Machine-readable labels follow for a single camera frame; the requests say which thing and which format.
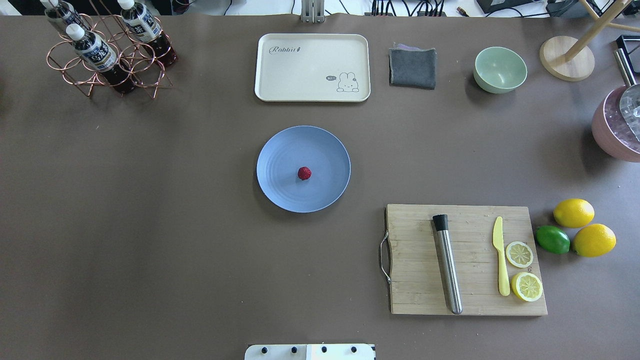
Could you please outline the red strawberry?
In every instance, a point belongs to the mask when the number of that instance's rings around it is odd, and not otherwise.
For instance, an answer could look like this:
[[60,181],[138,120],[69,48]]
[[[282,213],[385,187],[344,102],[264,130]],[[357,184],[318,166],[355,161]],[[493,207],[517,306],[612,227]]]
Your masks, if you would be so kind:
[[310,179],[312,175],[313,175],[313,172],[311,171],[311,169],[309,167],[302,166],[302,167],[298,168],[297,177],[301,181],[305,181],[305,180]]

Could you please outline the blue plate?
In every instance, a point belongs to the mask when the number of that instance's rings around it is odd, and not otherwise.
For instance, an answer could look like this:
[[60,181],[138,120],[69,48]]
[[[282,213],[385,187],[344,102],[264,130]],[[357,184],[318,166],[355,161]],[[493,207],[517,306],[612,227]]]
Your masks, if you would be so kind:
[[329,207],[345,192],[351,160],[331,132],[300,125],[276,133],[265,143],[256,164],[265,196],[284,210],[308,214]]

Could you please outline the cream rectangular tray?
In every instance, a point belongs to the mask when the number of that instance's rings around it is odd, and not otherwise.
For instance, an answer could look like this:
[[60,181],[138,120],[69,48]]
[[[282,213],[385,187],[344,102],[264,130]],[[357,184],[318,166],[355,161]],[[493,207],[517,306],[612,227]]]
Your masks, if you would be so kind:
[[265,34],[257,44],[254,94],[262,101],[365,101],[368,41],[360,34]]

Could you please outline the dark grey folded cloth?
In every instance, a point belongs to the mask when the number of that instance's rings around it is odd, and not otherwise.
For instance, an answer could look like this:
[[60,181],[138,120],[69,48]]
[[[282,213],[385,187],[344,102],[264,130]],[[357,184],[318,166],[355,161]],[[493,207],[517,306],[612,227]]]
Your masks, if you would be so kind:
[[388,50],[390,84],[434,90],[438,54],[434,48],[410,47],[398,44]]

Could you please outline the yellow plastic knife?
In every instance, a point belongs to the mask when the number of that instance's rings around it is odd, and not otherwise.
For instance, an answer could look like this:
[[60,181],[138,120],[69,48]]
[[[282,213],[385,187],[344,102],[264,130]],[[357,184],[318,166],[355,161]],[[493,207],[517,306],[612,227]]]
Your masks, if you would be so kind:
[[507,297],[510,295],[510,283],[508,277],[508,271],[506,268],[506,256],[505,256],[505,240],[503,234],[503,217],[497,216],[492,233],[493,247],[497,252],[497,284],[498,291],[501,296]]

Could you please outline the mint green bowl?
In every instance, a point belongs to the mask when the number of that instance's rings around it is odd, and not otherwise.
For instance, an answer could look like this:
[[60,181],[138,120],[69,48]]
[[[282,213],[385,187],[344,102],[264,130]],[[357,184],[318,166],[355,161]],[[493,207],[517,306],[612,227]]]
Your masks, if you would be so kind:
[[515,51],[505,47],[488,47],[477,54],[473,77],[484,91],[505,94],[525,82],[528,68]]

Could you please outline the lemon slice half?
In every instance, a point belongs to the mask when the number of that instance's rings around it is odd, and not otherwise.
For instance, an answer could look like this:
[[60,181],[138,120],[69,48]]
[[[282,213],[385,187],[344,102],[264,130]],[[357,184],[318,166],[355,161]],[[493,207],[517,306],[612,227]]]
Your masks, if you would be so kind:
[[514,267],[525,269],[533,264],[533,251],[528,244],[521,241],[513,241],[505,248],[506,260]]
[[542,281],[531,272],[519,272],[512,276],[510,287],[522,301],[535,302],[544,293]]

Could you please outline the sauce bottle middle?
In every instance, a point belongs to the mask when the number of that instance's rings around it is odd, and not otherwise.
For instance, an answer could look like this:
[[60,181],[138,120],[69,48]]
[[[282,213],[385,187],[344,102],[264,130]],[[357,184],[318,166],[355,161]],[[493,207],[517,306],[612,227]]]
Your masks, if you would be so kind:
[[119,0],[120,16],[140,48],[165,68],[178,61],[169,37],[148,7],[137,0]]

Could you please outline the sauce bottle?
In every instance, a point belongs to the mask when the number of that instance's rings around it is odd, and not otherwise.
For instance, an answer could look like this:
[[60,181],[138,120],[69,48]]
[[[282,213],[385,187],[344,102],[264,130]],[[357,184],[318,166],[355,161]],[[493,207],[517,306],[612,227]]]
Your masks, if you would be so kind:
[[40,2],[45,7],[46,19],[61,36],[68,37],[66,29],[71,24],[77,24],[85,31],[91,30],[89,23],[71,3],[64,0],[41,0]]
[[119,0],[120,16],[140,48],[165,68],[178,61],[169,37],[148,7],[137,0]]
[[137,88],[130,66],[100,35],[84,30],[77,23],[68,25],[66,33],[75,52],[115,91],[127,94]]

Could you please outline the green lime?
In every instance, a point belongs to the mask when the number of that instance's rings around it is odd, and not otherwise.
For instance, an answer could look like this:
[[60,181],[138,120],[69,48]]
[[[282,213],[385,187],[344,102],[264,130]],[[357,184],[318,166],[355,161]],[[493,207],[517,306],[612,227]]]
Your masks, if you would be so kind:
[[553,225],[543,225],[535,231],[535,241],[546,251],[563,255],[570,250],[570,238],[567,233]]

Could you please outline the sauce bottle front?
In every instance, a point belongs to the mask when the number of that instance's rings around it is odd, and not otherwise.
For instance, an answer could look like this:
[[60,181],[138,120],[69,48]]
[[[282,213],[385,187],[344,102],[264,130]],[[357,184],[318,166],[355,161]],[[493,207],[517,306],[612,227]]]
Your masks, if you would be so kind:
[[68,25],[66,33],[75,52],[115,91],[127,94],[137,88],[130,66],[100,35],[84,30],[77,23]]

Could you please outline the wooden cup tree stand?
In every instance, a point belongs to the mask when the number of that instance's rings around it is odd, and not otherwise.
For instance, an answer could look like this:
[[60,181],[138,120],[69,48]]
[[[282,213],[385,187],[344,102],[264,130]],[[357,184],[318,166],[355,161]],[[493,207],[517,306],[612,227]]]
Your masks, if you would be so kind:
[[571,36],[555,36],[542,43],[539,59],[546,70],[558,79],[578,82],[586,79],[595,68],[594,53],[588,44],[604,28],[611,27],[628,32],[640,32],[638,26],[622,25],[612,21],[631,4],[631,0],[615,0],[603,14],[590,9],[585,0],[580,4],[587,10],[594,23],[579,39]]

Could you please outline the pink bowl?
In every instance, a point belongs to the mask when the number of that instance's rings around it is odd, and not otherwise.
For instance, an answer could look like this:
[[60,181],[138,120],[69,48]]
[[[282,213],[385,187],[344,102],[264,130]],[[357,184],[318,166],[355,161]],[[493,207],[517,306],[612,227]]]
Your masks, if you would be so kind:
[[599,147],[613,158],[640,162],[639,141],[631,132],[618,103],[626,87],[613,89],[598,105],[592,118],[592,135]]

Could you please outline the sauce bottle back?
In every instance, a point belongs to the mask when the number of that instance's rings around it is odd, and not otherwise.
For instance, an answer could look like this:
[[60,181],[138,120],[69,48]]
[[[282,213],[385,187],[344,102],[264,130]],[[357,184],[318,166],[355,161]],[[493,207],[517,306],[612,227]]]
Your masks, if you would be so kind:
[[71,3],[64,0],[41,0],[40,2],[45,7],[46,19],[61,36],[68,37],[66,29],[71,24],[77,24],[85,31],[91,30],[89,23]]

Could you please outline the black mirror tray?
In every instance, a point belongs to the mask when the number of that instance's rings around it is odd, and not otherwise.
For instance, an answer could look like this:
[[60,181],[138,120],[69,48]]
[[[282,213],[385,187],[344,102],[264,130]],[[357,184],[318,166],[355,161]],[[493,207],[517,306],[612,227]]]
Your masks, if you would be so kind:
[[640,35],[623,34],[615,43],[623,50],[634,75],[640,75]]

